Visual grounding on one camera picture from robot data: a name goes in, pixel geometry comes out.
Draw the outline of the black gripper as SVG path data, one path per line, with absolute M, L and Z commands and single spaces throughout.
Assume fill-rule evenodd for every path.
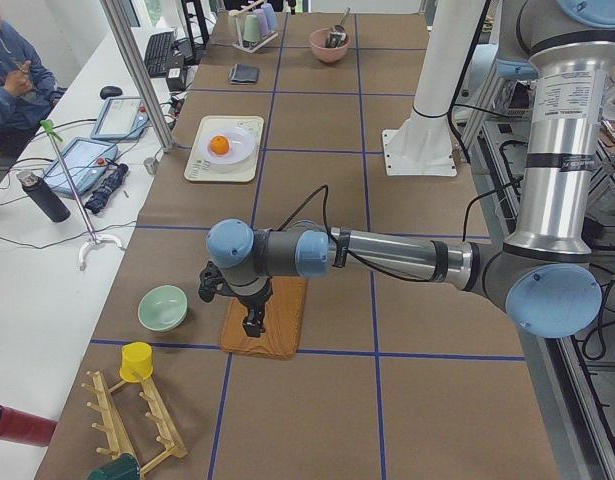
M 265 305 L 273 295 L 271 280 L 257 279 L 248 285 L 232 285 L 231 289 L 238 301 L 249 309 L 242 323 L 245 334 L 260 338 L 265 332 Z

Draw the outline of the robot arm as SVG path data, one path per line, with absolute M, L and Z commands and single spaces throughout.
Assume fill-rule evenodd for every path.
M 255 230 L 228 219 L 209 232 L 199 295 L 237 299 L 245 332 L 264 329 L 275 276 L 322 276 L 348 258 L 413 282 L 448 282 L 489 299 L 526 331 L 570 336 L 603 311 L 581 234 L 607 77 L 615 64 L 615 1 L 507 1 L 497 52 L 537 74 L 521 205 L 500 247 L 400 239 L 288 220 Z

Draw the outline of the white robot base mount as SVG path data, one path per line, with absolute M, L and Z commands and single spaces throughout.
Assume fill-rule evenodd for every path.
M 484 1 L 437 3 L 410 117 L 397 130 L 382 132 L 389 176 L 457 174 L 448 113 L 481 17 Z

